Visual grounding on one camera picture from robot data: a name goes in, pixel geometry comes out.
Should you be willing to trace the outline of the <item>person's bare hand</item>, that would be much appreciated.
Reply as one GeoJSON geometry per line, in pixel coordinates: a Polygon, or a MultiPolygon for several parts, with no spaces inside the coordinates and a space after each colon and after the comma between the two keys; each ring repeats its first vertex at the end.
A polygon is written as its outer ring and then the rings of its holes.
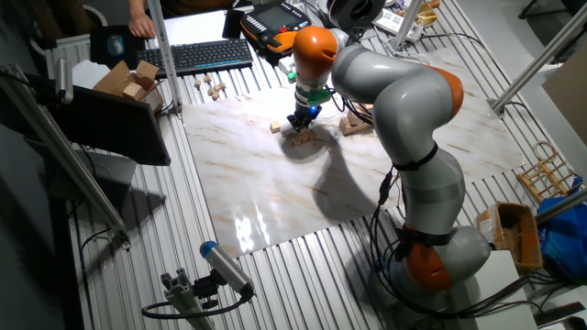
{"type": "Polygon", "coordinates": [[[153,22],[145,13],[132,14],[128,28],[130,33],[137,38],[153,39],[156,35],[153,22]]]}

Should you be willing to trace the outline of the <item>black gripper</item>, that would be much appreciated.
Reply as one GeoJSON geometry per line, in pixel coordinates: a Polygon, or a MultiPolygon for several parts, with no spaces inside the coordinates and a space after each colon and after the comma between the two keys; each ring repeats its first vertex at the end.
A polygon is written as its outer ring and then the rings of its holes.
{"type": "Polygon", "coordinates": [[[299,104],[295,106],[295,115],[288,115],[287,119],[295,131],[300,131],[302,126],[300,123],[306,123],[303,128],[303,133],[308,134],[312,132],[314,121],[322,110],[320,104],[299,104]]]}

